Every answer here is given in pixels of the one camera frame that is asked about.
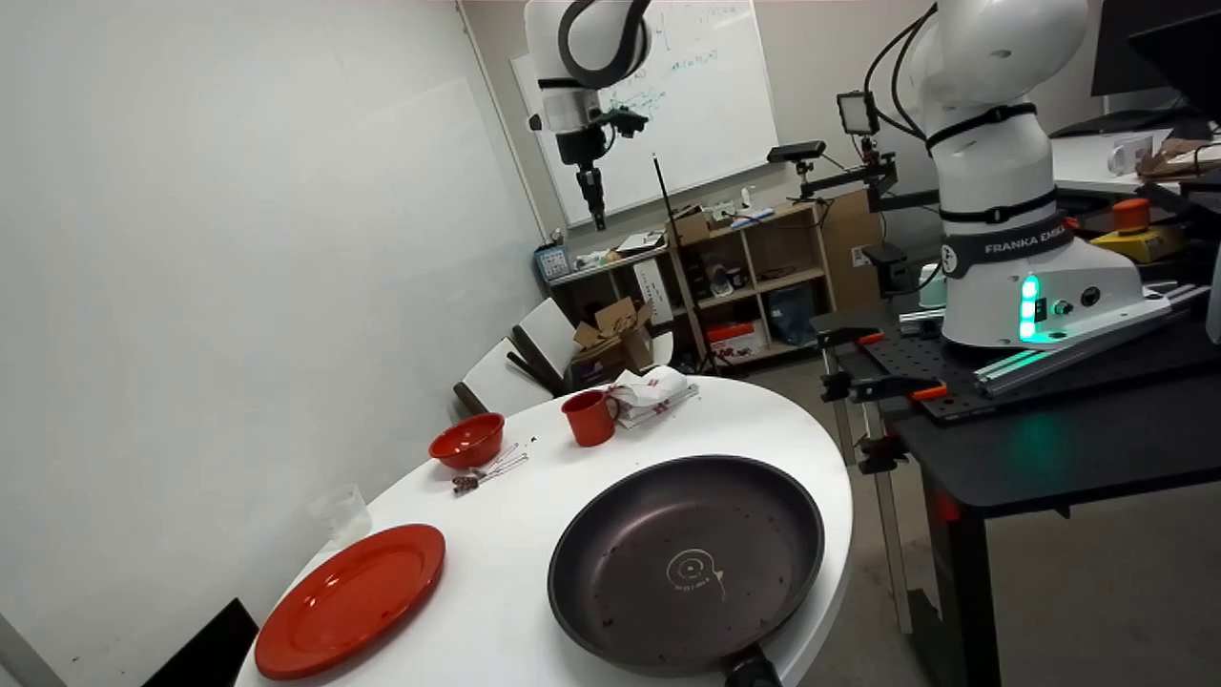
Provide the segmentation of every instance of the frying pan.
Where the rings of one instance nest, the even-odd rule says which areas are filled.
[[[550,558],[550,609],[589,653],[647,675],[726,667],[779,683],[759,653],[825,552],[807,492],[753,459],[697,454],[599,492]]]

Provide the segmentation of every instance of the white table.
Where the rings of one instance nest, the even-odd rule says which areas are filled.
[[[721,683],[721,673],[651,679],[623,673],[552,621],[547,566],[570,520],[606,483],[683,454],[743,454],[786,468],[807,488],[825,520],[825,560],[800,609],[764,641],[782,683],[796,683],[844,604],[852,550],[852,483],[833,436],[793,401],[726,379],[693,379],[697,393],[671,417],[619,430],[580,450],[559,401],[506,418],[506,448],[531,459],[488,476],[478,492],[455,496],[451,474],[435,463],[413,468],[369,502],[375,532],[431,523],[446,534],[446,572],[431,604],[381,649],[334,673],[294,683],[428,683],[428,687],[693,687]],[[273,683],[245,659],[238,687]]]
[[[1141,179],[1138,172],[1114,177],[1108,169],[1114,146],[1122,139],[1153,139],[1153,149],[1172,128],[1133,128],[1133,134],[1095,134],[1095,139],[1053,139],[1053,179],[1055,189],[1078,189],[1078,196],[1138,196]]]

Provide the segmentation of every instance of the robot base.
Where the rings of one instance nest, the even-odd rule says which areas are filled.
[[[947,290],[941,336],[959,352],[1059,349],[1143,322],[1158,300],[1143,300],[1141,271],[1095,243],[977,263]]]

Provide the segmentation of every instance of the red bowl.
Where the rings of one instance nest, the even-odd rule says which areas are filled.
[[[498,438],[503,438],[503,417],[479,412],[446,429],[440,438],[431,438],[428,454],[446,463],[451,468],[478,468],[498,454]]]

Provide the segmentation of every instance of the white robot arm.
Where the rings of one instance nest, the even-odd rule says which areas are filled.
[[[916,122],[937,172],[947,323],[959,349],[1055,349],[1143,308],[1128,261],[1059,228],[1029,86],[1087,33],[1087,0],[937,0],[913,47]]]
[[[640,113],[599,112],[599,86],[636,71],[647,57],[647,0],[525,0],[525,47],[538,67],[543,112],[534,128],[552,128],[564,164],[575,164],[580,196],[601,224],[601,177],[595,159],[606,151],[601,125],[636,134]]]

